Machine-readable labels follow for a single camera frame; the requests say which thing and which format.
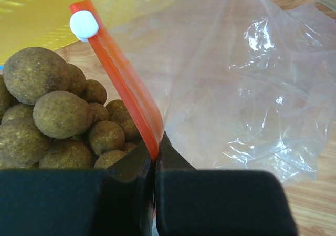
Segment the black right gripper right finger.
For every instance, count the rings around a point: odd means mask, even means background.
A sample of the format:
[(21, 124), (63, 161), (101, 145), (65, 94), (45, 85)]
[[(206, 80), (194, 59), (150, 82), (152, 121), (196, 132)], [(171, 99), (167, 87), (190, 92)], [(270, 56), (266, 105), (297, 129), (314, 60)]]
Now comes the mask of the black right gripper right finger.
[(159, 235), (297, 235), (285, 191), (270, 172), (197, 170), (164, 135), (155, 167)]

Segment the bunch of brown longans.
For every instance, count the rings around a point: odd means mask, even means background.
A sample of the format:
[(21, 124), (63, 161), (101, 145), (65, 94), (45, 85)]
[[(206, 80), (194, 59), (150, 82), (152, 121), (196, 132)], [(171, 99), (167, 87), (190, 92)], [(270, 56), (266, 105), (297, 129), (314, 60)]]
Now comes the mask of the bunch of brown longans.
[(14, 53), (1, 73), (1, 169), (107, 168), (141, 142), (120, 99), (42, 47)]

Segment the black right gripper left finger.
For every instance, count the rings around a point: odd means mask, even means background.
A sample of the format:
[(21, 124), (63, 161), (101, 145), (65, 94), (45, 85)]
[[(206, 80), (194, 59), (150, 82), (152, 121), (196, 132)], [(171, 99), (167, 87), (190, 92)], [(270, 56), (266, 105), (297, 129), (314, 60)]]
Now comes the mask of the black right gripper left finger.
[(107, 169), (1, 171), (1, 235), (151, 235), (154, 166), (144, 143)]

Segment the clear zip top bag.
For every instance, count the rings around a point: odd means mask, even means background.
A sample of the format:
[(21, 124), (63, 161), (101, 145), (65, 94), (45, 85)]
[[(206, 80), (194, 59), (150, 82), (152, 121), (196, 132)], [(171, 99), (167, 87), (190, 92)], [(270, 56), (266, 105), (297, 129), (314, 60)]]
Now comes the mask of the clear zip top bag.
[(198, 169), (316, 178), (335, 117), (335, 20), (314, 4), (84, 0), (70, 10), (153, 158), (168, 135)]

